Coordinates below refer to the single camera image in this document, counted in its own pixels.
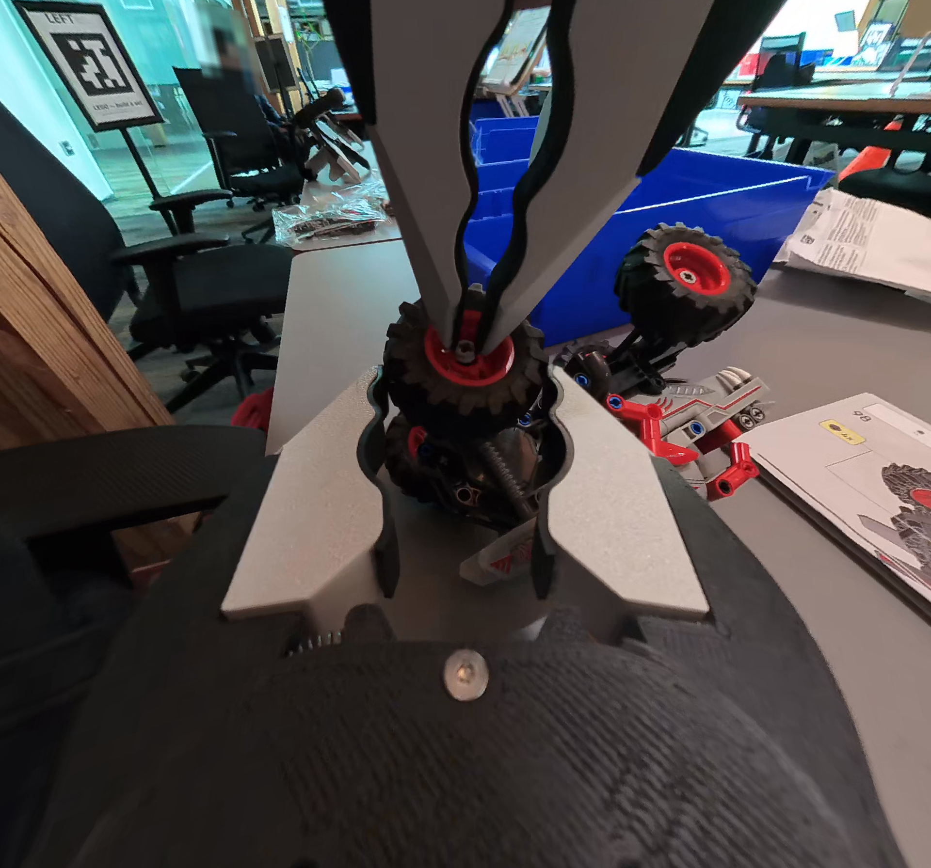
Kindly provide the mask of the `black sign stand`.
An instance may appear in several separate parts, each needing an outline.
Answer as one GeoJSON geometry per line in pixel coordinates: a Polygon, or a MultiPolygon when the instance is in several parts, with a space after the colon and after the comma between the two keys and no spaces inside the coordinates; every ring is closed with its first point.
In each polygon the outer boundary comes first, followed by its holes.
{"type": "Polygon", "coordinates": [[[126,144],[126,147],[127,147],[128,151],[129,151],[129,153],[130,153],[130,156],[132,157],[132,160],[133,160],[134,164],[137,166],[137,168],[138,168],[138,170],[139,170],[139,172],[140,172],[140,174],[141,174],[141,176],[142,176],[142,178],[143,178],[143,180],[144,180],[144,183],[145,183],[145,185],[146,185],[146,188],[148,189],[149,193],[151,194],[153,200],[154,200],[154,201],[162,200],[162,199],[164,198],[164,196],[163,196],[163,194],[161,193],[161,191],[159,190],[159,188],[157,187],[157,184],[156,184],[156,182],[155,182],[155,180],[154,180],[154,178],[153,178],[153,176],[152,176],[152,174],[151,174],[151,172],[150,172],[150,170],[149,170],[149,167],[148,167],[148,165],[146,164],[146,162],[145,162],[145,160],[144,160],[144,157],[143,157],[142,153],[140,152],[139,148],[137,147],[137,144],[135,143],[135,141],[134,141],[134,139],[133,139],[133,137],[132,137],[132,135],[131,135],[130,130],[129,130],[128,128],[126,128],[126,127],[122,127],[122,128],[120,128],[118,131],[119,131],[119,133],[120,133],[120,136],[122,137],[122,140],[123,140],[124,143],[126,144]]]}

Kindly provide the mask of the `black and white marker sign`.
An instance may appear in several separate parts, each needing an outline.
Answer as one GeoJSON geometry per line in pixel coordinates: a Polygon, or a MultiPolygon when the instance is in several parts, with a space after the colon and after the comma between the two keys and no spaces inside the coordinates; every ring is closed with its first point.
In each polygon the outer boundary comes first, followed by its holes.
{"type": "Polygon", "coordinates": [[[161,110],[102,5],[12,3],[94,133],[163,124],[161,110]]]}

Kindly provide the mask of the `small blue plastic bin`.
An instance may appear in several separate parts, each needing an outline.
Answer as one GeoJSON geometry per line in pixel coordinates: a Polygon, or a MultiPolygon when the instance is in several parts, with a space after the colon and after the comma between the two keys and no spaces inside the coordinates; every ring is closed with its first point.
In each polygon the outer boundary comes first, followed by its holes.
{"type": "Polygon", "coordinates": [[[471,149],[479,191],[513,189],[526,172],[539,117],[505,116],[499,103],[479,100],[470,114],[471,149]]]}

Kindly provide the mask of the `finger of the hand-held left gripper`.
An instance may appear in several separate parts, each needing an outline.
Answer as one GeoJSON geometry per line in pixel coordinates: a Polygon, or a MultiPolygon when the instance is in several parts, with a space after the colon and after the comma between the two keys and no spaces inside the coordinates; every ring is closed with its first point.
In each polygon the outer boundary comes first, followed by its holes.
{"type": "Polygon", "coordinates": [[[447,348],[466,290],[459,257],[477,194],[468,114],[513,0],[370,0],[370,136],[427,320],[447,348]]]}
{"type": "Polygon", "coordinates": [[[714,1],[552,0],[550,111],[489,280],[484,350],[529,315],[639,183],[714,1]]]}

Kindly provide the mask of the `white folded paper leaflet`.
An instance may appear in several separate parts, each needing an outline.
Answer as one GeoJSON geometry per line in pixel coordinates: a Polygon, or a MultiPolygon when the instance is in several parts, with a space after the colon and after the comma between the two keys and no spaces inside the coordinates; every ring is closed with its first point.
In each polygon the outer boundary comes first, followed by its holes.
{"type": "Polygon", "coordinates": [[[930,302],[930,220],[845,194],[818,193],[775,265],[880,284],[930,302]]]}

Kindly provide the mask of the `black office chair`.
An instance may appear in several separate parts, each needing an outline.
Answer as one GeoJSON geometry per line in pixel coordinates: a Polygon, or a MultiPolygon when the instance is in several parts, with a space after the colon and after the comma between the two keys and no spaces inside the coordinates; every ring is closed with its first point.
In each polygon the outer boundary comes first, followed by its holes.
{"type": "Polygon", "coordinates": [[[239,398],[254,371],[275,372],[280,338],[268,319],[284,313],[292,252],[278,244],[233,245],[227,237],[180,234],[128,246],[100,200],[10,112],[1,107],[2,177],[58,260],[107,323],[130,293],[131,268],[146,288],[129,322],[137,362],[156,350],[206,355],[186,361],[175,413],[227,378],[239,398]]]}
{"type": "Polygon", "coordinates": [[[280,135],[267,122],[239,71],[175,68],[180,88],[207,144],[221,189],[255,210],[297,203],[305,180],[279,152],[280,135]]]}

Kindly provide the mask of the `orange object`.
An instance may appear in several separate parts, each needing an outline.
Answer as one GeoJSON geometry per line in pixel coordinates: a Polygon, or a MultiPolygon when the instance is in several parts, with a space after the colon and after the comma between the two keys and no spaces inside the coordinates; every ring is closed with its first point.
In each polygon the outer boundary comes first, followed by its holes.
{"type": "Polygon", "coordinates": [[[890,157],[888,149],[867,146],[838,174],[838,183],[857,173],[883,168],[890,157]]]}

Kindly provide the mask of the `black monitor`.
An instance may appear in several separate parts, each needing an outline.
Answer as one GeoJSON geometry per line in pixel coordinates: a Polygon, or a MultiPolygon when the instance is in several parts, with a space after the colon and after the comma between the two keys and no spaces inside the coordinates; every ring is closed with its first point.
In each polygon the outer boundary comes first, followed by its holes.
{"type": "Polygon", "coordinates": [[[289,49],[283,35],[253,37],[264,82],[274,93],[296,91],[299,88],[289,49]]]}

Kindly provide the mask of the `wooden panel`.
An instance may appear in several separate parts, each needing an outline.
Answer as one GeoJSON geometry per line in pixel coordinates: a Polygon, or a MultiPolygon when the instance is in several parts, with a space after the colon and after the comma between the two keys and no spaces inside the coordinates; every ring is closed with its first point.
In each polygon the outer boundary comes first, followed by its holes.
{"type": "Polygon", "coordinates": [[[174,422],[2,179],[2,449],[174,422]]]}

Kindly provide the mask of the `idle hand-held gripper device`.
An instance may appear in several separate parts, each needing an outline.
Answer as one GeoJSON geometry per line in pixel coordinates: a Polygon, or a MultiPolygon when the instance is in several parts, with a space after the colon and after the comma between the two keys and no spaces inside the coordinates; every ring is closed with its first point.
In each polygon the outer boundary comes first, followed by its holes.
{"type": "Polygon", "coordinates": [[[333,117],[333,111],[344,104],[342,88],[332,86],[289,120],[292,131],[302,132],[309,142],[305,169],[313,180],[326,170],[331,181],[346,178],[358,184],[371,172],[369,160],[361,151],[361,139],[333,117]]]}

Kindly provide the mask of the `background long table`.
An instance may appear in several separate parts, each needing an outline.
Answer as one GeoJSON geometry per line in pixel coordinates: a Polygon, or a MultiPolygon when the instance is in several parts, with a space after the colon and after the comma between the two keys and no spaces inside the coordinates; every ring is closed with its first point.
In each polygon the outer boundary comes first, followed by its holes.
{"type": "Polygon", "coordinates": [[[928,76],[764,90],[741,94],[738,103],[766,111],[761,135],[789,141],[789,164],[802,164],[817,143],[857,150],[875,146],[893,153],[930,151],[929,129],[915,128],[930,115],[928,76]]]}

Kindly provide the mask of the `grey desk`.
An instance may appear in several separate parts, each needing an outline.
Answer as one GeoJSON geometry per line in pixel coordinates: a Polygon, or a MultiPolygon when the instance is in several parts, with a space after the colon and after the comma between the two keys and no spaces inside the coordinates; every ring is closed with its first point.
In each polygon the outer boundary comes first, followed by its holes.
{"type": "MultiPolygon", "coordinates": [[[[419,294],[400,240],[295,258],[269,453],[380,362],[387,325],[419,294]]],[[[878,284],[770,270],[749,313],[676,373],[729,363],[768,384],[778,418],[870,393],[929,421],[929,306],[878,284]]],[[[929,623],[761,482],[714,509],[819,643],[899,847],[929,866],[929,623]]]]}

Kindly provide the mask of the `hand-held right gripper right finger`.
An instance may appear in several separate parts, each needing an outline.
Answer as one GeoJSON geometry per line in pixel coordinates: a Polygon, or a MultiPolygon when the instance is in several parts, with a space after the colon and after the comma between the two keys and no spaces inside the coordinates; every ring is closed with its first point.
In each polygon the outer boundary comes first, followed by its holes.
{"type": "Polygon", "coordinates": [[[549,421],[565,443],[542,493],[531,577],[596,639],[640,616],[705,621],[710,605],[648,448],[558,367],[549,421]]]}

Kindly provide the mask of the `toy truck instruction booklet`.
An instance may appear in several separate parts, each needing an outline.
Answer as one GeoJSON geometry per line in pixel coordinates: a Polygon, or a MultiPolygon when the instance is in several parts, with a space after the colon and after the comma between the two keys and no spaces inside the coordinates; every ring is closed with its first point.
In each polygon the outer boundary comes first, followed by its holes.
{"type": "Polygon", "coordinates": [[[762,480],[930,618],[930,425],[861,394],[749,432],[762,480]]]}

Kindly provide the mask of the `red and black toy truck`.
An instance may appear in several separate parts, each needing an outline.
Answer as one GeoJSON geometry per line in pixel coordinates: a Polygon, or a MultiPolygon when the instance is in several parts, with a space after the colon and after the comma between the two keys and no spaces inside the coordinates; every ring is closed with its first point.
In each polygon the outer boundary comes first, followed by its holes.
{"type": "MultiPolygon", "coordinates": [[[[632,331],[619,345],[566,345],[555,358],[576,384],[710,502],[759,471],[746,435],[767,417],[766,385],[731,365],[699,382],[667,375],[681,352],[720,336],[758,286],[737,250],[682,223],[644,232],[613,286],[632,331]]],[[[487,586],[530,571],[539,500],[555,478],[546,425],[543,333],[528,323],[487,354],[475,351],[484,299],[468,300],[463,336],[447,349],[424,304],[403,303],[387,331],[385,379],[400,410],[386,430],[392,482],[418,502],[499,532],[460,575],[487,586]]]]}

